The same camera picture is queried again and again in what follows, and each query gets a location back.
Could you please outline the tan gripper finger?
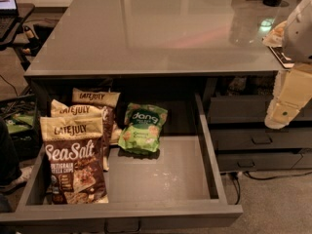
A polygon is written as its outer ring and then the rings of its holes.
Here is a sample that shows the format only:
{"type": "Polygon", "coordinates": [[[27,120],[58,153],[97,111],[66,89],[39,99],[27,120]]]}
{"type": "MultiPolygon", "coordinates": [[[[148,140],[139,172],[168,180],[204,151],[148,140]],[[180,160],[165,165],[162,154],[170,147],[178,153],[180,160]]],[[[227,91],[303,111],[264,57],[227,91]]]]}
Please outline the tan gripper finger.
{"type": "Polygon", "coordinates": [[[296,63],[292,69],[279,71],[264,119],[265,126],[274,130],[286,127],[311,99],[311,64],[296,63]]]}

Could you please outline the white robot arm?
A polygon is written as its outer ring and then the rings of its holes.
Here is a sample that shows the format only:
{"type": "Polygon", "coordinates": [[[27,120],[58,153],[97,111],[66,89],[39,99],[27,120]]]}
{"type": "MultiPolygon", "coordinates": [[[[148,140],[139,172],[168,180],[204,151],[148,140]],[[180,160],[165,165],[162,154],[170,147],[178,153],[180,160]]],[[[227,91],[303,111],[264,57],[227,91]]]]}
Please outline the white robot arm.
{"type": "Polygon", "coordinates": [[[262,40],[267,47],[281,47],[293,67],[279,71],[264,124],[286,127],[312,98],[312,0],[301,0],[289,17],[262,40]]]}

